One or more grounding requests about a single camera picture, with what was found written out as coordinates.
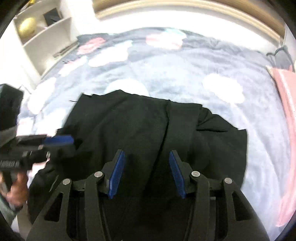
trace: blue gripper pad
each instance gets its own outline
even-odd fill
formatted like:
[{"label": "blue gripper pad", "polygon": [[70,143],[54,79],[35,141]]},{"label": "blue gripper pad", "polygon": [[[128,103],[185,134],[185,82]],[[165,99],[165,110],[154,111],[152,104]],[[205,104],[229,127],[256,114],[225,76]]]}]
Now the blue gripper pad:
[{"label": "blue gripper pad", "polygon": [[170,169],[172,170],[177,191],[179,195],[184,199],[186,197],[185,181],[172,151],[170,152],[169,161],[170,161]]},{"label": "blue gripper pad", "polygon": [[120,179],[121,179],[121,175],[122,175],[125,163],[126,163],[126,156],[124,154],[124,151],[121,151],[110,177],[110,189],[108,192],[108,197],[110,199],[112,199],[113,196],[117,193],[117,189],[120,183]]},{"label": "blue gripper pad", "polygon": [[73,143],[74,139],[70,135],[56,135],[43,140],[43,144],[46,146],[72,145]]}]

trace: gold balloon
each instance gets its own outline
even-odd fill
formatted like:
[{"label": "gold balloon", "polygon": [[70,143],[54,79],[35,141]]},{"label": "gold balloon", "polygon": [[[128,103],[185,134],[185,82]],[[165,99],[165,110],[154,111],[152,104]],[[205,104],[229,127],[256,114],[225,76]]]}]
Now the gold balloon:
[{"label": "gold balloon", "polygon": [[36,30],[37,23],[35,18],[26,18],[18,28],[21,39],[30,37]]},{"label": "gold balloon", "polygon": [[36,0],[30,0],[30,1],[28,2],[28,7],[31,6],[31,5],[33,5],[34,3],[36,3]]}]

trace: black jacket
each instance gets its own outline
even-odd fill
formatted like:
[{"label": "black jacket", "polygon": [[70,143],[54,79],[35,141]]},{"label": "black jacket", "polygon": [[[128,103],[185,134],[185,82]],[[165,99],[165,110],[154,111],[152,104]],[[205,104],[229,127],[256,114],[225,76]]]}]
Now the black jacket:
[{"label": "black jacket", "polygon": [[125,151],[127,162],[118,197],[105,202],[114,240],[139,236],[146,240],[146,232],[147,240],[182,240],[190,201],[177,197],[168,162],[171,150],[208,178],[230,177],[239,186],[243,182],[246,130],[237,130],[200,104],[123,91],[83,94],[58,134],[71,134],[76,150],[70,155],[52,153],[46,168],[34,178],[28,200],[32,222],[48,200],[50,188],[54,190],[64,178],[81,180],[101,170],[118,149]]}]

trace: pink towel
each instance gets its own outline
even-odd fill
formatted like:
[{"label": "pink towel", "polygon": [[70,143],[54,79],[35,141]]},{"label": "pink towel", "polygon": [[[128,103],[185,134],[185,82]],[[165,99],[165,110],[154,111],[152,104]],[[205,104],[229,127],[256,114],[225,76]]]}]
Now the pink towel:
[{"label": "pink towel", "polygon": [[278,87],[290,137],[290,171],[276,224],[277,226],[283,226],[291,219],[296,210],[296,74],[284,69],[269,67],[267,69]]}]

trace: human hand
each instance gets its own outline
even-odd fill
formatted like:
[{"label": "human hand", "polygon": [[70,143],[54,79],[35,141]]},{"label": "human hand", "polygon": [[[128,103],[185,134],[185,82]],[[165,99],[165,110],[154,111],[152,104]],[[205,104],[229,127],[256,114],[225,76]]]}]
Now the human hand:
[{"label": "human hand", "polygon": [[[4,178],[2,173],[0,172],[0,184],[4,182]],[[10,203],[15,205],[16,207],[22,206],[28,199],[28,187],[27,187],[28,177],[25,172],[19,172],[17,174],[17,180],[11,186],[10,192],[5,193],[0,188],[0,193],[3,197]]]}]

